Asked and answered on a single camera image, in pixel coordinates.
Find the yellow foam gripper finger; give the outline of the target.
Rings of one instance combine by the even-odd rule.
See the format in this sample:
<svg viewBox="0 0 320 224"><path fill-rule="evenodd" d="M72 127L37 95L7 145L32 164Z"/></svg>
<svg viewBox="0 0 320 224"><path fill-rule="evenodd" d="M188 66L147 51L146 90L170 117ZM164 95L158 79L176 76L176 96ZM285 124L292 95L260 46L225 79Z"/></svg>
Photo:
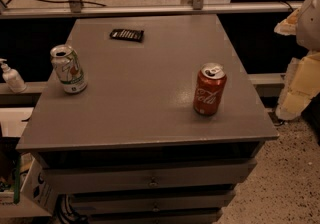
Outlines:
<svg viewBox="0 0 320 224"><path fill-rule="evenodd" d="M276 116L281 120L299 117L320 93L320 52L310 51L302 59L293 58L287 67Z"/></svg>
<svg viewBox="0 0 320 224"><path fill-rule="evenodd" d="M278 23L274 32L284 36L295 35L299 11L300 9L294 10L287 18Z"/></svg>

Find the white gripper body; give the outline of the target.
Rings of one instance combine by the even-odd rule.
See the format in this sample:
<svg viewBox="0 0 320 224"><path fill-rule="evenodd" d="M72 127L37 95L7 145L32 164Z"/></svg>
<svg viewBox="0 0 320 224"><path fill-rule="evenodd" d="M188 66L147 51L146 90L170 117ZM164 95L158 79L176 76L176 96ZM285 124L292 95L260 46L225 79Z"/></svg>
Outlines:
<svg viewBox="0 0 320 224"><path fill-rule="evenodd" d="M320 51L320 0L305 0L296 25L297 43L309 51Z"/></svg>

